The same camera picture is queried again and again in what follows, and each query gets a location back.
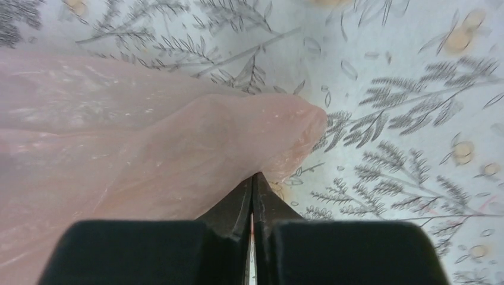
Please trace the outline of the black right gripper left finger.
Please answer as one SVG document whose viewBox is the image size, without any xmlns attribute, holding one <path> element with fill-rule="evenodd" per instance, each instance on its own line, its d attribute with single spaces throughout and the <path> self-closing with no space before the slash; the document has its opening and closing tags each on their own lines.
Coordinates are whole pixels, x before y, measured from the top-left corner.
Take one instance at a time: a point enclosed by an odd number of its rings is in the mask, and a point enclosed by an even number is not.
<svg viewBox="0 0 504 285">
<path fill-rule="evenodd" d="M 195 220 L 83 220 L 39 284 L 246 284 L 252 180 Z"/>
</svg>

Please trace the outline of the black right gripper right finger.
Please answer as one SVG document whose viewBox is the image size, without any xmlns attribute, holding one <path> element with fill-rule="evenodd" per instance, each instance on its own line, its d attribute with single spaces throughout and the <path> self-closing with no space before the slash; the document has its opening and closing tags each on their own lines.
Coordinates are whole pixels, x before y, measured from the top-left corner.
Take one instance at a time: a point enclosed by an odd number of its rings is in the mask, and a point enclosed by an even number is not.
<svg viewBox="0 0 504 285">
<path fill-rule="evenodd" d="M 448 284 L 425 232 L 403 221 L 306 220 L 252 178 L 258 284 Z"/>
</svg>

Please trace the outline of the pink plastic trash bag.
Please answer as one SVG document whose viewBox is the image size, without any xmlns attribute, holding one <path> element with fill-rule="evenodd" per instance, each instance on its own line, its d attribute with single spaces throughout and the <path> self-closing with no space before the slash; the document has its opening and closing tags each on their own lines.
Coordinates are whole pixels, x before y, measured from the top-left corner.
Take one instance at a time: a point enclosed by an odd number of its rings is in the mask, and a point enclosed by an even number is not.
<svg viewBox="0 0 504 285">
<path fill-rule="evenodd" d="M 1 49 L 1 283 L 35 284 L 87 219 L 194 219 L 249 176 L 282 181 L 326 112 L 113 59 Z"/>
</svg>

